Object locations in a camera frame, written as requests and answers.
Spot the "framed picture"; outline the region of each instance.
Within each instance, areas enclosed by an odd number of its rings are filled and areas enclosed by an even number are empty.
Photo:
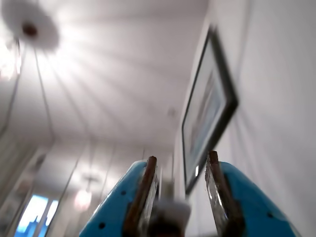
[[[182,121],[186,194],[203,169],[237,107],[217,31],[209,30]]]

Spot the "light fixture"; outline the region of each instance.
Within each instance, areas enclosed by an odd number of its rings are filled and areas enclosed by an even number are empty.
[[[93,163],[93,157],[94,157],[94,149],[92,148],[93,141],[90,141],[90,151],[89,151],[89,163],[90,163],[90,174],[92,173],[92,163]],[[75,209],[78,211],[87,211],[92,198],[92,192],[91,192],[91,182],[94,181],[94,177],[89,175],[88,177],[84,177],[88,180],[88,187],[84,190],[81,189],[78,191],[76,197],[75,197]]]
[[[79,190],[75,197],[75,209],[77,211],[87,211],[91,203],[92,193],[87,190]]]
[[[0,40],[0,81],[9,81],[20,74],[21,54],[18,39]]]

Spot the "window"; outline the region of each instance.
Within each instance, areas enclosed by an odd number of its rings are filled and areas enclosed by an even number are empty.
[[[49,210],[46,216],[43,216],[47,205],[50,203]],[[45,222],[41,227],[39,237],[44,237],[58,206],[58,201],[53,200],[49,202],[46,197],[33,195],[28,206],[26,207],[23,216],[16,229],[14,237],[32,237],[34,232],[42,218],[45,218]]]

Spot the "white ceiling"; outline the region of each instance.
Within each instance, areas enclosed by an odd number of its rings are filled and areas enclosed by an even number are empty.
[[[46,192],[50,192],[55,194],[56,198],[59,198],[66,187],[67,192],[86,189],[87,177],[94,178],[89,190],[96,196],[104,197],[135,161],[150,156],[157,157],[159,176],[160,169],[171,158],[171,152],[166,150],[103,141],[56,142],[51,149],[38,149],[33,159],[37,160],[41,154],[47,155],[36,176],[37,192],[42,192],[44,196],[47,196]]]
[[[37,144],[93,136],[173,146],[207,2],[39,0],[58,46],[21,40],[9,129]],[[19,15],[21,22],[33,19],[24,10]],[[41,27],[39,36],[49,34]],[[10,35],[1,20],[0,36]],[[0,125],[14,86],[0,83]]]

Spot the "black dot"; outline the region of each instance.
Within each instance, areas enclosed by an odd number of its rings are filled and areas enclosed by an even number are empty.
[[[105,223],[104,222],[101,222],[100,224],[99,224],[99,229],[103,229],[105,227]]]
[[[23,33],[29,37],[35,37],[38,34],[38,30],[33,23],[23,23],[22,25]]]

